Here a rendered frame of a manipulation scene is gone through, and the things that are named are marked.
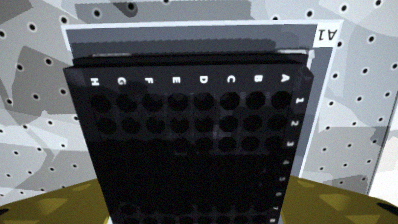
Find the black well plate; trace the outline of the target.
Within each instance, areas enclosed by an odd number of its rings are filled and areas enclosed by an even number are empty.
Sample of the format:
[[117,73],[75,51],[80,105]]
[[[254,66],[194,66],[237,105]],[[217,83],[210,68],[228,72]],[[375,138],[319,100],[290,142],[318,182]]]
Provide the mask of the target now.
[[278,224],[308,57],[72,59],[63,72],[112,224]]

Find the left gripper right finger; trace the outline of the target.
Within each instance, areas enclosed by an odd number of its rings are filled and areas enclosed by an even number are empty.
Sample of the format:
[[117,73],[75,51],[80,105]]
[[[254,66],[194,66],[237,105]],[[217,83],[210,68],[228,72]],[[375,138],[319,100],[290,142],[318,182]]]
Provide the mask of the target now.
[[380,198],[290,175],[280,215],[283,224],[398,224],[398,216],[376,203],[396,206]]

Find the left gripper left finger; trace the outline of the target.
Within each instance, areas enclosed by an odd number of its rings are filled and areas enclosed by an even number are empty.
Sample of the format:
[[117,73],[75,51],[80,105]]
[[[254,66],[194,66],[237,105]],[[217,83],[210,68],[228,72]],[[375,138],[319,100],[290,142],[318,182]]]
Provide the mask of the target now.
[[107,224],[110,214],[98,179],[0,206],[0,224]]

